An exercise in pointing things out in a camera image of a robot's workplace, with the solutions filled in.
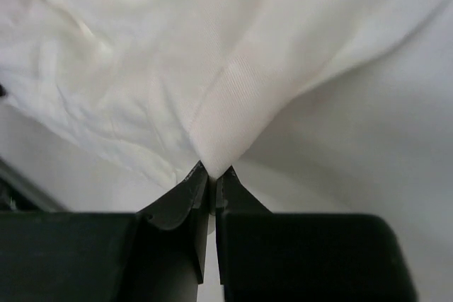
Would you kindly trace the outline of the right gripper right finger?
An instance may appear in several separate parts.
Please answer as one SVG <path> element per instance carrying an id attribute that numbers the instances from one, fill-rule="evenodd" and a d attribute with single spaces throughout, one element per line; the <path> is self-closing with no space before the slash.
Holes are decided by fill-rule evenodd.
<path id="1" fill-rule="evenodd" d="M 216 183 L 226 301 L 416 301 L 396 234 L 371 214 L 275 213 L 228 169 Z"/>

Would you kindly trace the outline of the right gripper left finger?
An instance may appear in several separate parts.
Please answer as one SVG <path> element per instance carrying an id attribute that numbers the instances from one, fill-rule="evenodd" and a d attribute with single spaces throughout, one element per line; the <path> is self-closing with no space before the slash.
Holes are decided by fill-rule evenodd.
<path id="1" fill-rule="evenodd" d="M 207 174 L 137 212 L 1 212 L 2 301 L 195 301 Z"/>

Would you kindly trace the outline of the white pleated skirt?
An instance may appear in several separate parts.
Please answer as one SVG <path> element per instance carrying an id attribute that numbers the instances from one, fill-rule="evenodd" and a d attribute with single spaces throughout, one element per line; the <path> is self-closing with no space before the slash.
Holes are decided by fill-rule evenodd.
<path id="1" fill-rule="evenodd" d="M 217 177 L 291 100 L 451 0 L 1 0 L 6 102 L 162 186 Z"/>

